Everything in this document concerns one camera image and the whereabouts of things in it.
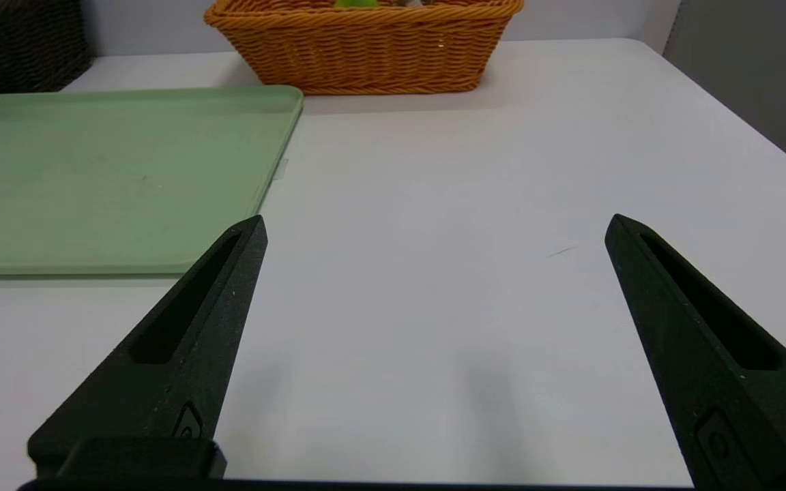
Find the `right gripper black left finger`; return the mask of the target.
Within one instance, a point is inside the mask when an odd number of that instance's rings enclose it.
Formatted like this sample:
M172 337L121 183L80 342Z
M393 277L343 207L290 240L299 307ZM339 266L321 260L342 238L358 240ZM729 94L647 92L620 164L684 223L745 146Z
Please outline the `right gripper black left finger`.
M216 239L31 435L38 478L222 475L216 424L266 246L259 215Z

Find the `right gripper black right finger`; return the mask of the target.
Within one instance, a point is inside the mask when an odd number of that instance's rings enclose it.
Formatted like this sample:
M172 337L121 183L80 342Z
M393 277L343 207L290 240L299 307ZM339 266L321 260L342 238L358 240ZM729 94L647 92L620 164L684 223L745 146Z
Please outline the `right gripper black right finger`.
M786 348L645 224L605 246L693 485L786 490Z

